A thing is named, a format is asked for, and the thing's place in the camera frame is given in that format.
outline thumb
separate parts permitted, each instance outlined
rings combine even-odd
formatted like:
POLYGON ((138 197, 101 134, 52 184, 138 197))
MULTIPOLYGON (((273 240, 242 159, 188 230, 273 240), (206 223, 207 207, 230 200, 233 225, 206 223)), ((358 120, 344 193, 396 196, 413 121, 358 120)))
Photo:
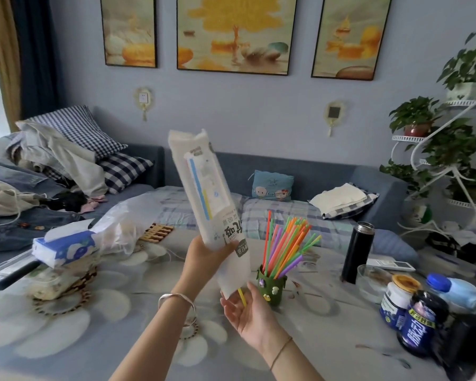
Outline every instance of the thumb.
POLYGON ((217 251, 218 256, 220 257, 220 261, 224 262, 224 260, 232 254, 232 252, 236 249, 238 246, 238 241, 231 241, 222 249, 217 251))
POLYGON ((256 301, 259 298, 263 299, 263 296, 261 295, 261 293, 259 292, 257 287, 254 285, 254 283, 248 281, 247 282, 247 287, 250 290, 250 294, 252 294, 252 301, 256 301))

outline yellow curtain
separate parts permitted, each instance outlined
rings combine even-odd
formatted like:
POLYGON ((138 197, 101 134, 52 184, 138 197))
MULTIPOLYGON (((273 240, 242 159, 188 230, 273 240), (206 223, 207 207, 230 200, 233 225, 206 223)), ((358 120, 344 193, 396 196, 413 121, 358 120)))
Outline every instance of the yellow curtain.
POLYGON ((21 119, 21 66, 11 0, 0 0, 0 90, 11 132, 21 119))

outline person's right hand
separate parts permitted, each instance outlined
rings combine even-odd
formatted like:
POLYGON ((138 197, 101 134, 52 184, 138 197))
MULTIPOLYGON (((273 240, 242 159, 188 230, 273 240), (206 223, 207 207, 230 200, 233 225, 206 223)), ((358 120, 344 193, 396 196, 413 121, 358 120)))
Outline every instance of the person's right hand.
POLYGON ((224 315, 241 337, 263 354, 269 338, 283 329, 254 284, 248 282, 247 287, 249 292, 244 292, 247 307, 243 306, 237 292, 227 300, 221 298, 220 304, 224 307, 224 315))

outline orange lid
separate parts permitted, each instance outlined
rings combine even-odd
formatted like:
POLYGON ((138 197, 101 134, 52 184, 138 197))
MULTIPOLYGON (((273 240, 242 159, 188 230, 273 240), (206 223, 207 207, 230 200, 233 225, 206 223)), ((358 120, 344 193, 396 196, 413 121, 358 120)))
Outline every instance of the orange lid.
POLYGON ((414 293, 415 291, 421 289, 421 283, 409 275, 396 274, 393 275, 392 280, 394 284, 408 293, 414 293))

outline bracelet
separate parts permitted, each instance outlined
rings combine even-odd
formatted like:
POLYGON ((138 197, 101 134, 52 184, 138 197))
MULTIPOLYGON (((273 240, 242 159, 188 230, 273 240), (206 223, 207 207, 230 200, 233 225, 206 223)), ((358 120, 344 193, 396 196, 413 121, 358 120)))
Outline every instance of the bracelet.
POLYGON ((173 296, 176 296, 176 297, 180 297, 182 299, 184 299, 185 301, 187 301, 188 303, 190 303, 190 306, 192 307, 192 309, 194 310, 194 318, 192 319, 192 322, 190 324, 187 324, 187 321, 185 320, 185 323, 183 325, 184 328, 187 328, 189 326, 192 326, 194 325, 194 323, 196 322, 196 316, 197 316, 197 312, 196 312, 196 306, 194 305, 194 303, 189 299, 188 296, 186 295, 183 295, 181 293, 170 293, 170 294, 164 294, 162 295, 160 298, 159 298, 159 302, 157 304, 157 310, 160 309, 160 307, 162 306, 163 304, 163 300, 169 298, 169 297, 173 297, 173 296))
POLYGON ((277 354, 277 356, 276 356, 275 359, 273 360, 272 365, 270 366, 270 371, 272 371, 273 366, 275 365, 275 362, 276 362, 277 359, 280 357, 280 354, 284 351, 284 349, 286 348, 287 344, 290 343, 292 340, 293 340, 293 337, 289 336, 289 338, 287 339, 286 343, 284 344, 284 346, 282 346, 282 349, 280 349, 279 353, 277 354))

